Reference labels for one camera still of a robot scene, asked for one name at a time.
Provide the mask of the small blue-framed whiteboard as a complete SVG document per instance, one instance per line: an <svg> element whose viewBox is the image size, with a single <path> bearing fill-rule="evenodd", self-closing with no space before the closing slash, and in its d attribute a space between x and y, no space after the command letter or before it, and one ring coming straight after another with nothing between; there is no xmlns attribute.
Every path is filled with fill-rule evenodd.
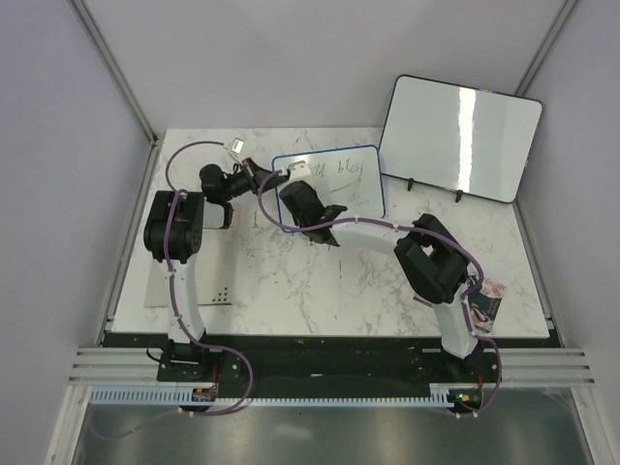
<svg viewBox="0 0 620 465"><path fill-rule="evenodd" d="M271 166L275 171L305 163L311 184L322 204L347 207L347 216L383 218L386 200L379 149L373 144L279 155Z"/></svg>

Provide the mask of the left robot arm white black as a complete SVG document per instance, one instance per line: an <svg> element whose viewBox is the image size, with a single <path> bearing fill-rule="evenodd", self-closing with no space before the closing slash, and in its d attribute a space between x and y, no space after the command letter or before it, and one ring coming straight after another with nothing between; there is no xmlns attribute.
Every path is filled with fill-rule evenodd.
<svg viewBox="0 0 620 465"><path fill-rule="evenodd" d="M199 191L173 189L155 194L147 215L143 244L164 274L170 327L175 344L190 344L205 335L198 304L196 262L202 230L226 230L232 224L232 200L263 187L275 189L288 181L286 169L272 172L246 158L225 173L216 164L199 173Z"/></svg>

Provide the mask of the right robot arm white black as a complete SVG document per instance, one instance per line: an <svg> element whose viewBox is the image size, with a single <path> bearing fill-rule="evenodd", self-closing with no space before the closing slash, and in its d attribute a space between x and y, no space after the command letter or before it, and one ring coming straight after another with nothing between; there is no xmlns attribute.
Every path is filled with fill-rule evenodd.
<svg viewBox="0 0 620 465"><path fill-rule="evenodd" d="M444 369L453 380L468 380L479 369L481 337L473 328L469 294L483 281L481 266L441 221L421 215L411 225L350 217L342 205L325 206L315 189L295 181L279 194L294 227L317 244L368 249L395 257L417 297L431 305L441 331Z"/></svg>

